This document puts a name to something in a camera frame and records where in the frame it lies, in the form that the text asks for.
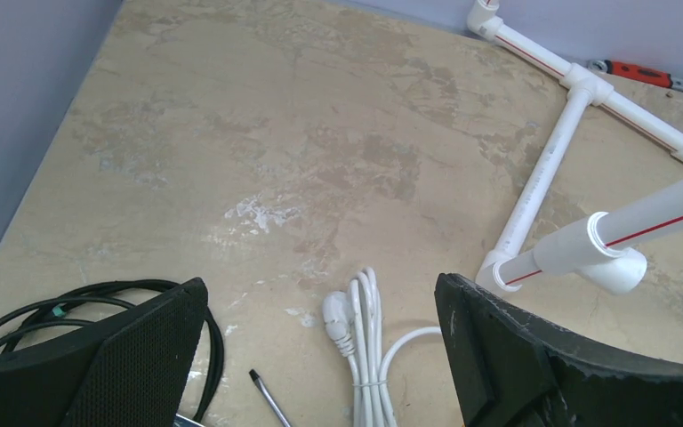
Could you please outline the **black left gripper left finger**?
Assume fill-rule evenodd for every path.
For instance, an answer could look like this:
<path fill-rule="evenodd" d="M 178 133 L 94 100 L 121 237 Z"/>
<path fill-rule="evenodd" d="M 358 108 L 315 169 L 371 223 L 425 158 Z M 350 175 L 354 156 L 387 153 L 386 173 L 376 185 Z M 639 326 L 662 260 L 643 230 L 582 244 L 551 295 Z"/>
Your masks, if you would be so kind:
<path fill-rule="evenodd" d="M 201 278 L 115 281 L 0 317 L 0 426 L 172 426 L 201 330 Z"/>

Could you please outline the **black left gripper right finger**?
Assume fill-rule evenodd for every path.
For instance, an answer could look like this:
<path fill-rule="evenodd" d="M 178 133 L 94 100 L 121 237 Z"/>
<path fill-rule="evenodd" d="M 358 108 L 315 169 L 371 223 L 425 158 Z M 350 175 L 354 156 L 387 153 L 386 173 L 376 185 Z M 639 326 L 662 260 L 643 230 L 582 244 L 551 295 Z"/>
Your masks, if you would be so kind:
<path fill-rule="evenodd" d="M 441 274 L 435 303 L 468 426 L 683 426 L 683 364 L 621 350 Z"/>

